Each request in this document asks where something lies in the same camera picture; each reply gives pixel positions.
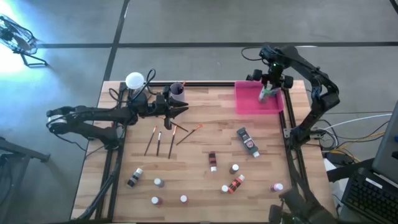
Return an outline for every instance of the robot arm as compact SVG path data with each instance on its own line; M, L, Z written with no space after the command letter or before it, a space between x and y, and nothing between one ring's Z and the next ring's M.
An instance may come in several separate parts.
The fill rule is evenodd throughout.
M54 134L77 133L87 139L96 138L101 140L106 149L115 149L119 146L115 126L99 128L84 121L114 121L126 126L136 124L138 116L145 118L165 115L164 125L167 129L171 129L170 118L175 118L186 111L188 108L184 106L188 104L169 98L169 91L170 87L165 86L162 93L155 95L155 101L152 103L148 103L145 94L141 93L135 100L128 101L127 106L123 108L64 106L50 110L47 112L49 118L47 127Z
M320 71L319 67L301 57L297 49L293 46L272 49L263 47L260 51L260 57L269 62L267 74L262 74L261 70L255 70L253 76L247 79L261 81L264 86L267 83L272 88L291 88L293 86L293 77L283 75L284 69L292 67L305 79L310 81L311 92L311 112L303 122L290 132L290 146L300 147L310 140L311 127L322 117L322 115L336 106L340 99L338 97L338 87L329 79L326 73ZM322 86L326 87L327 92L322 94Z
M253 76L248 76L247 79L261 81L264 87L272 85L272 89L291 88L293 86L293 77L283 75L282 72L284 69L292 67L311 83L311 111L301 124L290 131L288 147L291 150L299 150L302 144L310 140L312 126L326 111L340 102L338 87L329 79L327 74L320 71L319 67L314 67L302 58L293 46L275 49L263 47L260 51L260 57L269 63L268 73L262 74L262 71L255 70ZM323 94L322 86L325 86L327 90ZM294 169L290 172L301 187L307 201L303 199L297 189L290 189L279 195L292 213L288 215L288 219L290 221L294 220L293 223L339 223L328 210L322 207L309 186L301 179L297 170ZM284 214L282 207L273 205L271 210L273 213L270 212L270 223L279 223Z

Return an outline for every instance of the pink tray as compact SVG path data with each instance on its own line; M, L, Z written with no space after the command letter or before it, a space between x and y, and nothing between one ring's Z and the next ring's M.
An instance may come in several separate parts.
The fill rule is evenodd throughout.
M236 81L235 104L237 114L276 114L284 109L282 93L280 90L276 96L267 97L267 103L259 102L259 94L262 89L261 82Z

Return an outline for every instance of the gray floor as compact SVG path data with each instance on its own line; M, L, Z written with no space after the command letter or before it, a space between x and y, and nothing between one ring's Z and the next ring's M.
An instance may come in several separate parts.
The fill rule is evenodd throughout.
M0 13L29 28L46 44L112 43L124 0L5 0ZM386 42L398 41L398 15L388 0L137 0L131 1L121 43L176 42ZM392 111L397 101L398 47L300 47L300 54L329 74L341 103L324 119L339 123ZM27 68L0 46L0 136L40 152L32 161L7 223L68 220L83 152L45 128L45 112L60 106L96 106L111 49L39 49L50 67ZM257 57L257 50L246 52ZM259 62L240 48L118 49L110 80L156 68L156 80L243 80ZM293 70L286 74L301 78ZM371 133L388 117L336 128L341 136ZM86 146L75 134L68 139ZM359 159L378 142L354 144Z

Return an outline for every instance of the black keyboard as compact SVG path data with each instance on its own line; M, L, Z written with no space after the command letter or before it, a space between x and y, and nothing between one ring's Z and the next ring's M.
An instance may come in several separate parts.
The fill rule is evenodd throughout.
M376 223L398 223L398 189L366 169L349 178L341 202Z

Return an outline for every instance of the wooden table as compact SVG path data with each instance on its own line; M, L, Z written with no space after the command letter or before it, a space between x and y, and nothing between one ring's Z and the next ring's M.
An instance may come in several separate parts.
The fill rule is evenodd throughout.
M108 89L119 88L120 82L104 82L98 107L110 108L115 101ZM190 109L174 122L186 129L203 124L183 143L174 145L167 159L172 131L163 127L160 118L139 119L128 127L123 163L119 178L114 222L267 222L271 204L280 205L279 193L269 191L270 185L282 183L290 188L284 142L279 116L238 115L235 113L233 87L186 87L185 101ZM310 111L303 81L295 81L290 90L296 122L299 124ZM100 127L109 122L95 122ZM158 130L144 157L144 151L154 126ZM259 147L260 157L248 154L237 137L236 130L245 127ZM156 157L157 133L162 131L159 157ZM177 129L175 142L187 132ZM101 146L98 140L90 142L88 152ZM217 171L210 172L208 153L216 152ZM330 186L318 147L302 147L310 188L320 203L335 214ZM106 151L95 152L84 163L78 186L72 218L78 217L91 203L100 188ZM235 175L228 170L239 165ZM144 170L138 184L126 186L132 173ZM234 194L221 194L222 185L229 185L239 174L243 184ZM165 187L154 185L154 178L165 181ZM180 195L189 202L182 204ZM164 204L156 207L150 199L158 196ZM105 198L104 214L109 198Z

